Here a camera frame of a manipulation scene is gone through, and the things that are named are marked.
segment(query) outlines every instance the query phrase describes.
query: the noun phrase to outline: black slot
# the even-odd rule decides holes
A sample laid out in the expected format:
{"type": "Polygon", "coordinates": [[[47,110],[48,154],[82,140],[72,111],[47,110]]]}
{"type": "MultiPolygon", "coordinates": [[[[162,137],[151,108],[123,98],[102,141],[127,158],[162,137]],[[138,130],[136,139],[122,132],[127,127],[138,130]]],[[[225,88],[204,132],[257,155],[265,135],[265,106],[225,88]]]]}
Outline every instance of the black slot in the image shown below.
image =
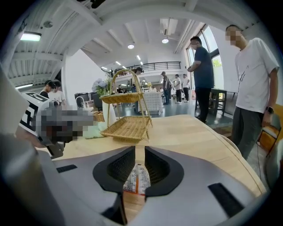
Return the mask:
{"type": "Polygon", "coordinates": [[[58,173],[66,172],[77,168],[74,164],[56,168],[58,173]]]}
{"type": "Polygon", "coordinates": [[[244,206],[235,199],[223,184],[212,184],[208,188],[229,217],[233,217],[244,209],[244,206]]]}

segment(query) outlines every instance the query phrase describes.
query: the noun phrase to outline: light wood tabletop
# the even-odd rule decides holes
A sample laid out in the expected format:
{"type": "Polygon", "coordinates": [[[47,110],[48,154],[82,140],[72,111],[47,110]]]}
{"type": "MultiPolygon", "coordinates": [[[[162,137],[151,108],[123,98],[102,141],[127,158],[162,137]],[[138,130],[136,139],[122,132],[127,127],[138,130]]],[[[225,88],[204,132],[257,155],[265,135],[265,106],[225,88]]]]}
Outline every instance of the light wood tabletop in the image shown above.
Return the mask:
{"type": "Polygon", "coordinates": [[[153,146],[210,161],[244,184],[255,196],[266,192],[261,180],[241,154],[196,118],[177,115],[153,118],[152,121],[153,127],[149,126],[149,140],[145,137],[138,143],[130,143],[112,137],[82,138],[67,143],[64,155],[57,159],[83,157],[135,145],[136,163],[143,164],[144,147],[153,146]]]}

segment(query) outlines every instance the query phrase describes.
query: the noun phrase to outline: green cloth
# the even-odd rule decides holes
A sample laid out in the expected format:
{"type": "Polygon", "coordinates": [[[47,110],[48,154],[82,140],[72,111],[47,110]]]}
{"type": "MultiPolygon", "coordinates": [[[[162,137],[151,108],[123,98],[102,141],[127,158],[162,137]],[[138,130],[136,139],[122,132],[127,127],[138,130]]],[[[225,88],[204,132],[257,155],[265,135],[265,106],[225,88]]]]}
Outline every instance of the green cloth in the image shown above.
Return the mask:
{"type": "Polygon", "coordinates": [[[96,122],[96,125],[88,126],[87,130],[83,131],[83,137],[86,139],[103,137],[100,132],[106,128],[106,122],[96,122]]]}

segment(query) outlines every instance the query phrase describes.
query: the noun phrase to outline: navy t-shirt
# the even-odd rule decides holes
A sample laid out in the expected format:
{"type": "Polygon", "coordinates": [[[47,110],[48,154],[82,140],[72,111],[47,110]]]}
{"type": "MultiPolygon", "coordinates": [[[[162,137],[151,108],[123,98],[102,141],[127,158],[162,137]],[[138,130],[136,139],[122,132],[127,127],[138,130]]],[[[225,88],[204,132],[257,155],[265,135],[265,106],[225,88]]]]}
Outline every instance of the navy t-shirt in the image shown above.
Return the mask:
{"type": "Polygon", "coordinates": [[[196,88],[213,88],[214,75],[211,57],[204,47],[198,47],[195,51],[195,60],[201,64],[194,70],[196,88]]]}

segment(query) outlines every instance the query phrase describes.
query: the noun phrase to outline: two-tier wicker basket stand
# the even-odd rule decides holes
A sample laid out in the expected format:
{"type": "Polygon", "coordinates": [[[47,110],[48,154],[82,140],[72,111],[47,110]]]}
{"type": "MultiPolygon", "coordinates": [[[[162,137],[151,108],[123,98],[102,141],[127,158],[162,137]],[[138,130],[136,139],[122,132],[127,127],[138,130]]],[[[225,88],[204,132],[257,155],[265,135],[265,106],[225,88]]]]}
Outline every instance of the two-tier wicker basket stand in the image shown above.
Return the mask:
{"type": "Polygon", "coordinates": [[[142,140],[146,133],[147,138],[149,139],[148,135],[148,126],[149,123],[152,125],[151,117],[149,111],[146,106],[146,102],[142,93],[141,86],[138,82],[137,75],[128,69],[122,69],[115,73],[113,76],[111,87],[110,87],[110,94],[112,93],[112,85],[114,84],[114,89],[116,90],[115,80],[119,73],[121,72],[130,72],[133,75],[135,85],[137,88],[136,93],[126,93],[126,94],[114,94],[114,95],[106,95],[100,97],[102,101],[108,104],[108,120],[107,120],[107,129],[101,132],[103,136],[112,136],[120,139],[127,139],[127,140],[142,140]],[[144,115],[144,110],[141,105],[141,100],[143,100],[145,104],[146,111],[148,112],[148,116],[144,115]],[[137,102],[141,108],[142,116],[124,116],[120,118],[119,106],[118,103],[133,103],[137,102]],[[110,104],[117,104],[117,111],[119,120],[116,121],[114,124],[109,126],[109,109],[110,104]]]}

